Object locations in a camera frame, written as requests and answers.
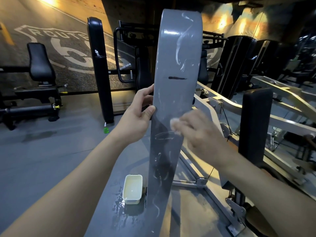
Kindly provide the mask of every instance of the person's left arm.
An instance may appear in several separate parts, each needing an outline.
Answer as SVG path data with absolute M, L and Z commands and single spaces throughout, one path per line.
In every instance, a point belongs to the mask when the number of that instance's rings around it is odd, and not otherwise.
M 117 127 L 1 237 L 84 236 L 117 158 L 146 133 L 155 107 L 142 112 L 142 106 L 152 104 L 153 90 L 153 85 L 139 90 Z

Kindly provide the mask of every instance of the person's left hand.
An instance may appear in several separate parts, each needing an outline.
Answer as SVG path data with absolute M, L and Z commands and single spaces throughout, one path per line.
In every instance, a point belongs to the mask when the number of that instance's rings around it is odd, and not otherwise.
M 132 104 L 125 111 L 120 122 L 112 131 L 113 134 L 127 145 L 134 143 L 146 133 L 149 120 L 156 110 L 153 103 L 153 96 L 149 95 L 154 91 L 154 85 L 137 91 Z M 150 105 L 142 112 L 142 107 Z

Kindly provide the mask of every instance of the black mark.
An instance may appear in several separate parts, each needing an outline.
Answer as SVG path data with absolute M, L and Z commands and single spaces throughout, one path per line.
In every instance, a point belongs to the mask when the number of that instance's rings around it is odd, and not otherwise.
M 169 76 L 169 79 L 173 79 L 173 80 L 186 80 L 187 78 L 176 77 L 176 76 Z

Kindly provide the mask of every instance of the hand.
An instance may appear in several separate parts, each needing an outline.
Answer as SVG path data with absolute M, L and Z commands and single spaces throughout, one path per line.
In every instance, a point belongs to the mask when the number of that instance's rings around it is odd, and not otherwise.
M 154 97 L 149 95 L 153 91 L 154 85 L 137 91 L 132 104 L 112 131 L 126 145 L 140 140 L 145 135 L 149 120 L 156 110 L 156 107 L 151 105 Z M 150 106 L 142 112 L 142 107 L 146 105 Z
M 231 163 L 234 151 L 219 129 L 200 110 L 185 113 L 171 128 L 188 141 L 189 149 L 216 169 Z

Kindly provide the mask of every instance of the person's right arm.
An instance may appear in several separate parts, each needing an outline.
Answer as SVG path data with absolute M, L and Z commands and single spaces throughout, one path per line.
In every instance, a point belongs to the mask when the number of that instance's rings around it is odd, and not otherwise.
M 215 167 L 255 204 L 278 236 L 316 236 L 316 201 L 266 175 L 233 150 L 203 112 L 188 112 L 172 127 L 187 139 L 195 155 Z

